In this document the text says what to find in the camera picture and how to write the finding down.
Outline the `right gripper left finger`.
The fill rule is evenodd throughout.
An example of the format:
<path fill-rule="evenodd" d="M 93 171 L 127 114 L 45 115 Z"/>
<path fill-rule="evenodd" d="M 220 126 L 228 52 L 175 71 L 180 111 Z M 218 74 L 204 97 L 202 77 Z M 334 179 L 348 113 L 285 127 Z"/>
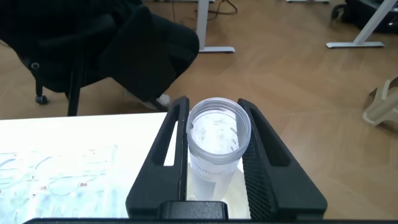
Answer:
<path fill-rule="evenodd" d="M 127 195 L 129 218 L 156 218 L 162 203 L 186 200 L 188 144 L 185 129 L 188 114 L 189 99 L 186 96 L 172 103 Z M 174 164 L 164 166 L 175 126 Z"/>

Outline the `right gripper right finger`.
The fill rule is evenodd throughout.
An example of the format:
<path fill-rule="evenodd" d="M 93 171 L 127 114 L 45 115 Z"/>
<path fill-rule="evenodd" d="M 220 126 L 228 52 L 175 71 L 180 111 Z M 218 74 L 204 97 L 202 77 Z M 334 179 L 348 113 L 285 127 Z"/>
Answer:
<path fill-rule="evenodd" d="M 253 220 L 322 220 L 327 201 L 259 108 L 238 100 L 251 121 L 243 172 Z"/>

